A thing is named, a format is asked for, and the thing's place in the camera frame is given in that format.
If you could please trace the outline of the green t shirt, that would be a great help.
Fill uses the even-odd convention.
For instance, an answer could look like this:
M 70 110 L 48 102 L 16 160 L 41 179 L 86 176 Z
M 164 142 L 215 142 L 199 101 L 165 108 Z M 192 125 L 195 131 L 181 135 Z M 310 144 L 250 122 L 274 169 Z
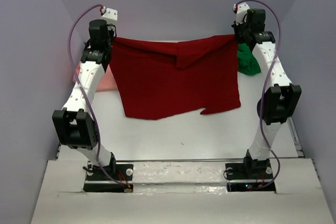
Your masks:
M 239 44 L 238 51 L 238 71 L 247 76 L 254 76 L 261 73 L 257 59 L 253 56 L 250 48 L 246 44 Z

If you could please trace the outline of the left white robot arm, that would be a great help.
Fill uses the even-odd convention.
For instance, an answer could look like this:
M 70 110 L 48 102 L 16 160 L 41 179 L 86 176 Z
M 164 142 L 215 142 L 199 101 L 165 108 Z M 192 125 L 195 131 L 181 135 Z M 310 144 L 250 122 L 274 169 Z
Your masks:
M 116 174 L 116 159 L 101 144 L 91 104 L 111 60 L 113 25 L 103 19 L 93 20 L 89 35 L 79 67 L 75 68 L 76 83 L 62 109 L 53 112 L 52 120 L 60 144 L 80 152 L 98 168 L 102 178 L 111 179 Z

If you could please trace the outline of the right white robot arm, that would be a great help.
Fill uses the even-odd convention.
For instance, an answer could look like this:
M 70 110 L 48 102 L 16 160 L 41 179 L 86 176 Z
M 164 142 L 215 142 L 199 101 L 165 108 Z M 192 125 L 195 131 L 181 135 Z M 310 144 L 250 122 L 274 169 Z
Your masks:
M 237 42 L 249 47 L 265 80 L 257 103 L 259 125 L 256 135 L 241 163 L 226 164 L 226 178 L 249 181 L 263 177 L 271 180 L 272 145 L 282 125 L 292 117 L 302 89 L 293 84 L 285 73 L 277 55 L 276 47 L 280 43 L 272 32 L 265 30 L 265 10 L 241 3 L 236 4 L 233 11 L 236 20 L 232 27 Z

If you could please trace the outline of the red t shirt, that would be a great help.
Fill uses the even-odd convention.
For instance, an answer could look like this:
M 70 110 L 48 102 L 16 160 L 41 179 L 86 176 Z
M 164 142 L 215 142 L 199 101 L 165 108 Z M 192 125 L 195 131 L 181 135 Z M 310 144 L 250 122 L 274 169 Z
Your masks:
M 240 107 L 234 35 L 181 42 L 117 38 L 110 68 L 125 116 L 158 120 Z

